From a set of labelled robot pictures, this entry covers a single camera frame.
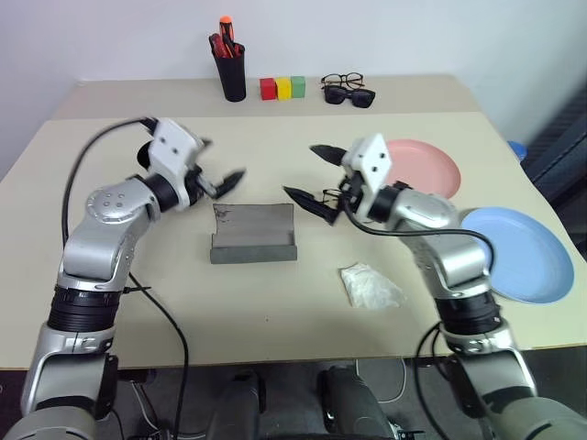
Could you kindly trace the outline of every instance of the black cup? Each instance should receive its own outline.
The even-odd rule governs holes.
[[[232,103],[237,103],[247,97],[247,86],[245,85],[245,47],[238,43],[235,46],[238,46],[239,53],[235,58],[218,58],[212,52],[218,68],[220,82],[222,82],[224,96]]]

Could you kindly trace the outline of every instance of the blue plate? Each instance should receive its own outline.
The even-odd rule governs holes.
[[[462,227],[486,235],[495,248],[492,285],[522,303],[548,304],[569,293],[574,271],[569,254],[546,227],[513,209],[480,208]],[[489,248],[478,240],[490,258]]]

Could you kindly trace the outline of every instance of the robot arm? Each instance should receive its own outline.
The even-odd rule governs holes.
[[[440,330],[453,351],[447,368],[460,408],[470,417],[486,417],[502,440],[586,438],[585,419],[537,396],[526,362],[493,298],[485,252],[470,231],[460,230],[456,208],[442,197],[401,182],[383,186],[392,162],[381,134],[358,139],[349,151],[324,145],[311,150],[345,169],[337,206],[320,203],[302,190],[285,191],[331,225],[344,211],[357,228],[400,237],[410,248],[436,303]],[[384,224],[384,229],[370,229],[362,223],[366,221]]]
[[[204,193],[220,197],[244,174],[233,172],[215,186],[196,164],[209,141],[169,119],[150,129],[153,140],[138,154],[149,176],[93,192],[65,244],[22,393],[24,418],[6,439],[94,438],[94,420],[108,414],[116,397],[117,358],[108,350],[138,240],[161,213],[185,210]]]

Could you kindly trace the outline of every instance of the white tissue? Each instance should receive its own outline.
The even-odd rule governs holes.
[[[402,290],[371,266],[357,263],[350,268],[341,269],[340,276],[353,307],[382,309],[389,306],[399,307],[405,302]]]

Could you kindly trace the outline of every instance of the table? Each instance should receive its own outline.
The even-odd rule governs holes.
[[[119,118],[173,117],[215,145],[200,165],[214,181],[245,166],[247,175],[222,203],[289,202],[282,185],[319,193],[336,185],[342,169],[308,150],[315,143],[342,148],[382,132],[416,138],[445,150],[462,183],[460,209],[501,205],[532,215],[569,251],[575,283],[561,302],[527,305],[498,298],[521,348],[587,343],[587,266],[548,203],[526,178],[515,155],[475,104],[448,76],[378,77],[369,109],[325,104],[317,79],[307,97],[262,102],[256,81],[247,100],[222,98],[217,80],[89,82],[80,84],[28,145],[0,183],[3,205],[0,258],[0,368],[24,369],[40,324],[47,319],[61,258],[63,186],[82,144]],[[117,131],[88,155],[74,185],[71,225],[93,189],[144,171],[135,161],[149,138],[139,128]],[[437,320],[434,303],[408,249],[395,238],[367,236],[340,218],[330,227],[295,208],[298,261],[245,265],[209,263],[215,232],[212,202],[167,213],[143,237],[133,271],[180,323],[195,365],[325,358],[404,357]],[[401,308],[353,309],[338,270],[373,266],[408,297]],[[116,318],[114,351],[122,368],[180,365],[177,336],[139,293],[126,295]],[[443,345],[440,352],[446,352]]]

